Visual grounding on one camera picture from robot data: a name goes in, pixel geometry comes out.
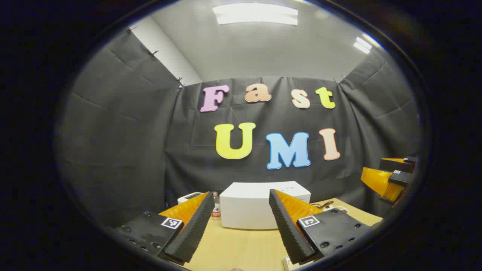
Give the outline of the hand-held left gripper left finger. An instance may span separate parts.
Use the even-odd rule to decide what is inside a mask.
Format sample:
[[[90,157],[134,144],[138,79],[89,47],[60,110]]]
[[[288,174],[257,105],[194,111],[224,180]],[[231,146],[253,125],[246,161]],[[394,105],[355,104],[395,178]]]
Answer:
[[[161,213],[145,211],[115,232],[153,257],[185,264],[198,248],[214,207],[213,193],[206,192]]]

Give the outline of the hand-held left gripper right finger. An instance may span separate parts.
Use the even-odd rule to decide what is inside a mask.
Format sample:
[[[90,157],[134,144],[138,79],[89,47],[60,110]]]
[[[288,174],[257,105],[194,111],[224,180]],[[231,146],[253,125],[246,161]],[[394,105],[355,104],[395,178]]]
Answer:
[[[277,189],[268,201],[293,264],[329,258],[372,231],[338,208],[322,210]]]

